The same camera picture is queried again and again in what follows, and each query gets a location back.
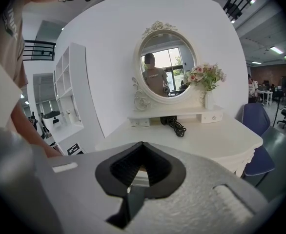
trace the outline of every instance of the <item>potted plant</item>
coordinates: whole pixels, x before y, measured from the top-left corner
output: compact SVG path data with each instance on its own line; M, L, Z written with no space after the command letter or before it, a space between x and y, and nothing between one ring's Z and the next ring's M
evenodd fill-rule
M206 90L205 108L212 110L214 107L212 90L218 87L218 81L221 80L222 82L225 82L226 75L223 73L222 69L218 67L218 64L210 65L205 63L186 72L185 79L190 83L195 83L196 85L201 83L204 86Z

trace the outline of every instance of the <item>white wall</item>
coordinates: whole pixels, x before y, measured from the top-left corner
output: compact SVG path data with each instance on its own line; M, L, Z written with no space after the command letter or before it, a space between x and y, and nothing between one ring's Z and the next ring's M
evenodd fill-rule
M235 117L247 103L244 53L219 4L211 0L106 0L67 24L57 41L55 58L70 42L86 47L90 90L105 137L134 108L131 78L139 67L132 65L133 52L145 29L157 20L176 26L203 62L218 63L227 74L227 82L214 91L217 104Z
M35 40L39 31L42 19L31 13L22 14L22 36L25 40Z
M47 60L24 61L25 73L28 79L27 95L28 95L29 107L31 112L35 112L36 119L38 119L38 111L34 93L33 75L52 73L53 66L54 66L53 61L47 61ZM38 133L42 135L40 127L38 127Z

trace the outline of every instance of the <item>desk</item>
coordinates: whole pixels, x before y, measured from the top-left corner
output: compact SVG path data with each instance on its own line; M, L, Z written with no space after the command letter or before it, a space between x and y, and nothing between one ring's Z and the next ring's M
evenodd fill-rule
M172 95L174 94L174 96L180 95L185 91L185 89L177 89L177 90L172 90L169 92L170 96L172 97Z
M255 148L263 143L261 137L225 113L223 120L215 123L203 124L195 118L179 119L179 122L186 128L184 137L177 137L171 127L160 122L151 122L149 127L131 127L127 120L95 149L103 151L139 141L149 142L212 159L241 176Z
M268 106L269 99L270 99L270 106L271 106L271 104L272 104L272 95L273 95L273 92L258 90L258 93L259 93L259 94L264 94L264 99L263 99L263 101L262 101L262 104L263 104L263 105L264 105L264 101L265 101L265 94L267 94L267 97L266 97L266 106Z

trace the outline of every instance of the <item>white vase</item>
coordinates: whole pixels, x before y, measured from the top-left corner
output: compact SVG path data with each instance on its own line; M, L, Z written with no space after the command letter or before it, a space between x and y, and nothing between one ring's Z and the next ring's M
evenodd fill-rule
M212 110L214 105L215 105L215 101L213 99L212 91L206 91L205 108L208 110Z

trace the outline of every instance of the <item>white bookshelf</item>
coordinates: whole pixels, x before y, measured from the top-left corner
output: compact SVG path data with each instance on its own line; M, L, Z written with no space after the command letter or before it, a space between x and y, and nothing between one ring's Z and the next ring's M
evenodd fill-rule
M63 124L50 132L64 155L74 145L79 150L71 155L85 153L103 138L90 93L85 47L71 43L55 64L54 90Z
M71 76L70 76L71 65L70 65L69 53L70 53L70 47L68 47L64 52L64 54L61 56L61 58L57 62L55 72L53 72L55 97L60 112L64 117L66 125L70 126L72 124L77 124L83 127L82 123L80 122L78 109L74 103L75 100L71 85ZM70 120L69 115L67 114L68 111L70 111L70 114L74 116L72 117L75 119L74 122Z

